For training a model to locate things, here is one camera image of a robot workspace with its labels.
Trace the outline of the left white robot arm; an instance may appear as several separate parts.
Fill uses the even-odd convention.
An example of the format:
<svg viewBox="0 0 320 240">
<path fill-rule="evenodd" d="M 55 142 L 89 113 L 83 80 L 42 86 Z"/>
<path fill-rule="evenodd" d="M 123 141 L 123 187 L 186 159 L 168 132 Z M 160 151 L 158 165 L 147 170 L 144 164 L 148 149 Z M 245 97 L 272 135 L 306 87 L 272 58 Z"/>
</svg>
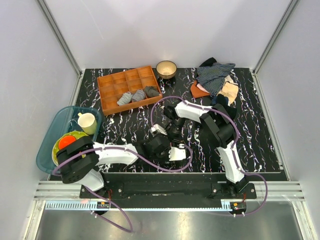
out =
<svg viewBox="0 0 320 240">
<path fill-rule="evenodd" d="M 64 184 L 77 183 L 90 188 L 90 192 L 97 198 L 103 198 L 108 193 L 108 186 L 104 183 L 98 166 L 106 164 L 132 165 L 141 158 L 131 152 L 146 158 L 149 161 L 169 161 L 171 143 L 163 136 L 152 140 L 144 140 L 125 145 L 102 144 L 94 142 L 89 136 L 75 137 L 67 135 L 54 145 L 52 158 L 57 166 L 68 159 L 82 153 L 69 163 L 59 168 Z"/>
</svg>

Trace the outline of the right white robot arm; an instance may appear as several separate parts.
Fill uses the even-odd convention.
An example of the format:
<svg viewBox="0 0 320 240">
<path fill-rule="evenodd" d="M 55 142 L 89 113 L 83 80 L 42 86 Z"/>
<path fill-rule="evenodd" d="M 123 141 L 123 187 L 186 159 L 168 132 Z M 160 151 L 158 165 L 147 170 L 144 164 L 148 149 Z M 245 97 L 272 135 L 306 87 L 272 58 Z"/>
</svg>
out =
<svg viewBox="0 0 320 240">
<path fill-rule="evenodd" d="M 221 104 L 209 107 L 181 101 L 165 106 L 163 114 L 171 120 L 165 127 L 168 138 L 177 143 L 182 141 L 182 127 L 186 120 L 201 124 L 207 140 L 218 150 L 222 160 L 226 177 L 224 189 L 235 199 L 243 195 L 249 182 L 238 155 L 236 141 L 239 134 L 226 109 Z"/>
</svg>

